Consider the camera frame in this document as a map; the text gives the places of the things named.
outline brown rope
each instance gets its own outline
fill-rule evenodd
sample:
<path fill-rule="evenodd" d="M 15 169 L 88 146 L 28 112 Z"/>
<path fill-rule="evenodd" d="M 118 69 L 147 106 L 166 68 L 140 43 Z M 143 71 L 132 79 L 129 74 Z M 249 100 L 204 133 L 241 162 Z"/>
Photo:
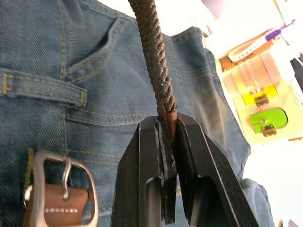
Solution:
<path fill-rule="evenodd" d="M 177 110 L 177 102 L 172 92 L 155 1 L 128 1 L 137 17 L 147 71 L 157 100 L 158 115 L 163 115 L 161 105 L 166 114 L 173 113 Z"/>

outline blue denim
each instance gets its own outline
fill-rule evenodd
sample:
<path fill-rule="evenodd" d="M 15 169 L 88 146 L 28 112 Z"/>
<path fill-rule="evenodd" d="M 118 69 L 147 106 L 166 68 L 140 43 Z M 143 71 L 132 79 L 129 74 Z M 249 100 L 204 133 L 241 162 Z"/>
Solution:
<path fill-rule="evenodd" d="M 226 155 L 260 226 L 273 226 L 265 189 L 242 180 L 250 146 L 201 31 L 164 35 L 164 42 L 178 111 L 194 117 Z M 135 19 L 96 0 L 0 1 L 0 226 L 22 223 L 31 148 L 78 159 L 91 170 L 98 224 L 108 227 L 119 160 L 138 122 L 156 110 Z M 46 162 L 46 181 L 61 184 L 63 170 Z M 88 182 L 73 168 L 69 185 Z M 83 222 L 89 218 L 88 205 Z M 171 226 L 188 226 L 179 192 Z"/>

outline belt buckle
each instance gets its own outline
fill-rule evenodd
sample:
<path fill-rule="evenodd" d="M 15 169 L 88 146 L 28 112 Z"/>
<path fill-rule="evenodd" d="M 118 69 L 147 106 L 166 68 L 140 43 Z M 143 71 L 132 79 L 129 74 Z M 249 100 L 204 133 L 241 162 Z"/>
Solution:
<path fill-rule="evenodd" d="M 30 217 L 30 226 L 39 226 L 39 227 L 47 227 L 47 223 L 44 217 L 44 207 L 45 207 L 45 171 L 44 171 L 44 161 L 51 160 L 54 162 L 64 162 L 66 163 L 65 171 L 63 173 L 63 187 L 65 189 L 65 193 L 63 195 L 64 198 L 68 197 L 67 191 L 67 178 L 71 170 L 71 166 L 75 166 L 81 170 L 83 170 L 87 177 L 89 178 L 89 199 L 91 202 L 92 212 L 90 222 L 86 225 L 77 225 L 74 227 L 95 227 L 98 223 L 98 199 L 97 199 L 97 190 L 95 186 L 94 179 L 92 177 L 89 169 L 83 165 L 81 162 L 57 155 L 53 152 L 47 150 L 41 150 L 37 152 L 34 156 L 33 161 L 33 171 L 34 171 L 34 197 L 33 197 L 33 212 Z"/>

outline white surface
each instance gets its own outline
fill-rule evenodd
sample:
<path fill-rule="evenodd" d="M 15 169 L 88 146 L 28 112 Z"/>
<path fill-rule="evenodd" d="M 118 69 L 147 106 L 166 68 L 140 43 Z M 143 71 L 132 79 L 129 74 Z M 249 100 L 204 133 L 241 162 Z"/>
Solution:
<path fill-rule="evenodd" d="M 100 1 L 134 17 L 127 0 Z M 286 11 L 292 8 L 296 9 L 294 14 L 303 15 L 303 7 L 298 7 L 302 0 L 288 1 L 291 7 L 286 7 Z M 161 30 L 167 35 L 176 35 L 191 26 L 204 30 L 206 24 L 212 25 L 214 34 L 206 39 L 206 44 L 218 57 L 268 28 L 283 23 L 273 0 L 230 0 L 228 3 L 224 14 L 214 24 L 201 0 L 156 0 Z M 283 218 L 303 225 L 302 162 L 302 141 L 252 147 L 244 177 L 266 188 L 276 225 Z"/>

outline braided rope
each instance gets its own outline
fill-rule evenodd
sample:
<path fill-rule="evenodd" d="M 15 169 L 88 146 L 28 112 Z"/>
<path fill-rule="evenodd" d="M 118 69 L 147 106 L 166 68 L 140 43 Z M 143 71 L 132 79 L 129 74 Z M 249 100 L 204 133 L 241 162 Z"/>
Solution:
<path fill-rule="evenodd" d="M 176 111 L 171 78 L 165 58 L 164 42 L 154 0 L 128 0 L 137 17 L 143 53 L 157 105 L 163 103 L 166 113 Z"/>

